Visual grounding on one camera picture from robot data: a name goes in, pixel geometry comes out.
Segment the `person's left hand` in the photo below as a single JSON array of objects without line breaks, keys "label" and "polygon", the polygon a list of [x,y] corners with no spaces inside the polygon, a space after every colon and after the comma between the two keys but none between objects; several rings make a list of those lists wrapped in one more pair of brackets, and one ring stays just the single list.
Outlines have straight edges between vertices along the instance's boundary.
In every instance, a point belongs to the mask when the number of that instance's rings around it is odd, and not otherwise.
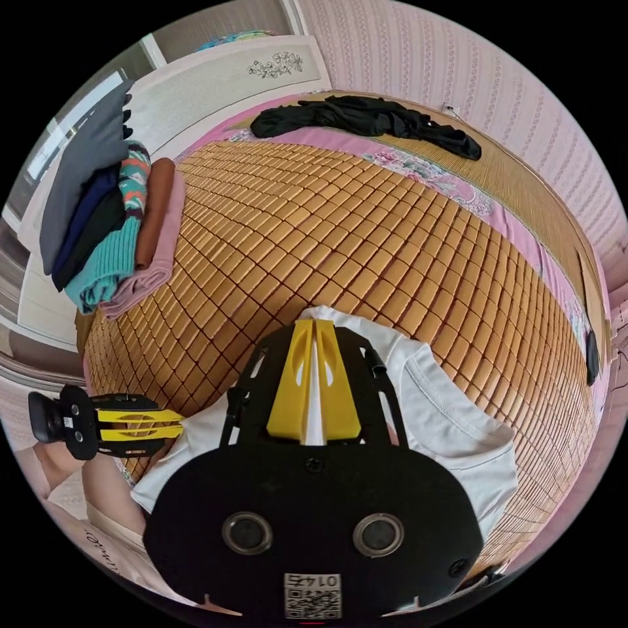
[{"label": "person's left hand", "polygon": [[45,444],[38,442],[34,445],[36,454],[45,478],[45,497],[48,498],[53,490],[64,483],[73,474],[84,466],[84,461],[72,456],[63,442]]}]

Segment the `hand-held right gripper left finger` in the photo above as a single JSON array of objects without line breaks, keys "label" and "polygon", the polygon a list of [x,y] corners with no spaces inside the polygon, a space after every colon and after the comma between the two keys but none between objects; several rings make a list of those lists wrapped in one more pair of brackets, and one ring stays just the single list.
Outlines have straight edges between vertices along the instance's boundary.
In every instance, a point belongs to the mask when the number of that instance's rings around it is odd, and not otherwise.
[{"label": "hand-held right gripper left finger", "polygon": [[309,413],[313,321],[292,327],[266,429],[272,438],[305,442]]}]

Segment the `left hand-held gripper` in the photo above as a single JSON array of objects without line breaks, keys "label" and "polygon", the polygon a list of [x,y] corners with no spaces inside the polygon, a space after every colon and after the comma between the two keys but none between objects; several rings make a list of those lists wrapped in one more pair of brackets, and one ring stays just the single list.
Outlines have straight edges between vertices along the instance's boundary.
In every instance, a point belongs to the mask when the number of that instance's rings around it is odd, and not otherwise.
[{"label": "left hand-held gripper", "polygon": [[[58,399],[64,435],[62,440],[74,458],[89,461],[101,453],[119,459],[147,458],[163,440],[183,431],[184,417],[162,410],[147,397],[130,393],[90,396],[84,389],[66,385]],[[126,428],[127,424],[165,423],[168,426]]]}]

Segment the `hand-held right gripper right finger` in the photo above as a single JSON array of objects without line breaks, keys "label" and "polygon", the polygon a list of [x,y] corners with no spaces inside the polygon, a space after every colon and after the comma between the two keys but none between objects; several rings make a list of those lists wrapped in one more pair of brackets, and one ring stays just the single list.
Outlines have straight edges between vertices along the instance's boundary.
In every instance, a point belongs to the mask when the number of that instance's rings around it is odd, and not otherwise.
[{"label": "hand-held right gripper right finger", "polygon": [[361,425],[332,321],[315,321],[315,343],[324,440],[331,444],[357,439]]}]

